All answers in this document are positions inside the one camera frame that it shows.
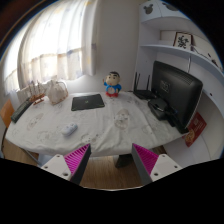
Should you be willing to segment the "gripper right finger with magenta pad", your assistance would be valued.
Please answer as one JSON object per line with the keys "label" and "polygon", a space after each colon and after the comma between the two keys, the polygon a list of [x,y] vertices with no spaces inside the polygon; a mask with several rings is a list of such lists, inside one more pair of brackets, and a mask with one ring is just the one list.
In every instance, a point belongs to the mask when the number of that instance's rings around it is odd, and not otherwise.
{"label": "gripper right finger with magenta pad", "polygon": [[143,185],[150,184],[182,169],[167,154],[157,155],[137,144],[132,144],[132,156]]}

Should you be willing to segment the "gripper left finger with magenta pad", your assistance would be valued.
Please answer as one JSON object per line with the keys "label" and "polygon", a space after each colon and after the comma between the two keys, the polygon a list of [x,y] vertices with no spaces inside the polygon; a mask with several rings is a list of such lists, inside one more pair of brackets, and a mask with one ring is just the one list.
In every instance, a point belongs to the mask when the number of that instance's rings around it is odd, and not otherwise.
{"label": "gripper left finger with magenta pad", "polygon": [[56,154],[42,169],[79,185],[90,155],[91,145],[87,144],[67,155]]}

